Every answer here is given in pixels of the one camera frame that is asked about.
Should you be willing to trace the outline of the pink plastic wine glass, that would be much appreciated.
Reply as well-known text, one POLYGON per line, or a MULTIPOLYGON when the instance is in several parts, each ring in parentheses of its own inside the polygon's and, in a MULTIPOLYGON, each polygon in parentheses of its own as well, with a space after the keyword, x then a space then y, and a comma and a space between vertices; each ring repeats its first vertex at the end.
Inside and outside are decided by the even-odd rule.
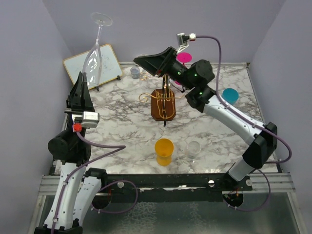
MULTIPOLYGON (((176 59, 177 59, 177 61, 179 61, 180 63, 182 63, 185 66, 185 63, 190 62, 192 60, 192 55, 187 53, 187 52, 177 53, 177 51, 176 51, 176 59)), ((191 82, 189 81, 188 76, 189 76, 189 70, 187 71, 187 74, 185 75, 185 81, 184 82, 177 82, 173 79, 172 80, 174 82, 179 83, 181 86, 184 86, 186 89, 191 89, 193 86, 192 86, 191 82)))

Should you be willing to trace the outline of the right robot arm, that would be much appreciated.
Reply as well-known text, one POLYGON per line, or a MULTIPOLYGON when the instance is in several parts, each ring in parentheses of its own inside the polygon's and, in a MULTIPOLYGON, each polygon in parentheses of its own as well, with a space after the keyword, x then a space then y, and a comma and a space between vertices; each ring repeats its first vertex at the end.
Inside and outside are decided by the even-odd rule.
POLYGON ((253 120, 219 99, 216 91, 208 86, 215 77, 209 61, 201 59, 187 68, 176 57, 176 50, 168 47, 159 54, 136 57, 134 62, 152 76, 168 75, 180 83, 189 90, 186 99, 192 108, 219 120, 248 144, 242 159, 227 171, 224 178, 225 187, 234 191, 241 186, 246 175, 262 168, 277 148, 277 126, 253 120))

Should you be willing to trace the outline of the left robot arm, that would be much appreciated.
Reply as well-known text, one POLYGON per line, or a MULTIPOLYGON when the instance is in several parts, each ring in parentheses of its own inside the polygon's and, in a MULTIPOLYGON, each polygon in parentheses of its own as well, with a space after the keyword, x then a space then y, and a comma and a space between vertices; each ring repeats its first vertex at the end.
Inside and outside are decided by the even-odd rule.
POLYGON ((35 234, 80 234, 89 205, 96 192, 106 190, 108 181, 97 175, 82 181, 91 156, 90 144, 81 140, 88 128, 96 128, 99 113, 93 107, 87 75, 80 72, 66 100, 65 130, 48 142, 48 150, 61 161, 56 195, 43 225, 35 234))

